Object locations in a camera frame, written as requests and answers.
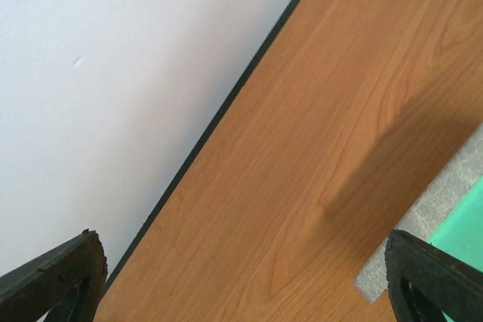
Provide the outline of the grey glasses case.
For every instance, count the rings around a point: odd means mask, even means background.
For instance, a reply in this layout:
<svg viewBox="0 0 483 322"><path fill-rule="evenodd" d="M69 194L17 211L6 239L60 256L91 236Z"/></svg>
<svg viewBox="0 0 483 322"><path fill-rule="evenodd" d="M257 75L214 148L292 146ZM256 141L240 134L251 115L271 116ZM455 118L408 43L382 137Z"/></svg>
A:
<svg viewBox="0 0 483 322"><path fill-rule="evenodd" d="M406 231L482 273L482 128L429 184L394 229ZM387 236L354 280L370 303L388 292Z"/></svg>

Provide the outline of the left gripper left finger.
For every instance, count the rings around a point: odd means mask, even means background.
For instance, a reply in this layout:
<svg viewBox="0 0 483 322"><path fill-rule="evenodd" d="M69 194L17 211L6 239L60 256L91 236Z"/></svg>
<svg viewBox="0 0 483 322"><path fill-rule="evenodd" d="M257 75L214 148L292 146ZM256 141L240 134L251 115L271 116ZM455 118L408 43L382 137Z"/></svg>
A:
<svg viewBox="0 0 483 322"><path fill-rule="evenodd" d="M92 321L108 267L89 229L1 276L2 321Z"/></svg>

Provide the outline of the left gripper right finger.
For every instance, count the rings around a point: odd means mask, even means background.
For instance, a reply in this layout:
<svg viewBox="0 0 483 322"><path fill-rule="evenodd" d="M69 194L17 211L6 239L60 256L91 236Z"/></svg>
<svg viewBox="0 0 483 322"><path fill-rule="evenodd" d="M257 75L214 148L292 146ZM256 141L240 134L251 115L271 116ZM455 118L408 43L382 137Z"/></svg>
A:
<svg viewBox="0 0 483 322"><path fill-rule="evenodd" d="M397 321L482 320L482 273L465 262L393 229L385 265Z"/></svg>

